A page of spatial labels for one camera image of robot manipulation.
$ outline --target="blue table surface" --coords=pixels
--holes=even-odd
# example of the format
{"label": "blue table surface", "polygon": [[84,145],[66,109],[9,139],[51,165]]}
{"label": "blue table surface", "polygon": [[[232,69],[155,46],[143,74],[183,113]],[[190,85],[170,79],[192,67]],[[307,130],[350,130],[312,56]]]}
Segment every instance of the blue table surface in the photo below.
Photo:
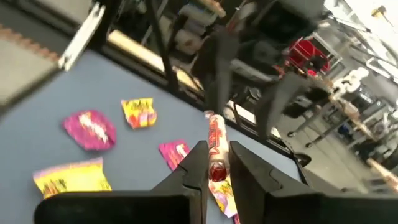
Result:
{"label": "blue table surface", "polygon": [[[155,126],[133,131],[125,122],[121,99],[153,97]],[[62,128],[62,120],[84,109],[105,114],[117,128],[114,149],[82,150]],[[32,223],[42,194],[32,173],[46,167],[102,156],[114,190],[149,190],[170,174],[159,153],[163,142],[183,139],[190,147],[206,140],[208,123],[201,111],[145,82],[100,55],[86,52],[76,67],[61,74],[0,120],[0,223]],[[239,141],[282,172],[299,180],[294,162],[228,128]],[[231,223],[210,197],[208,223]]]}

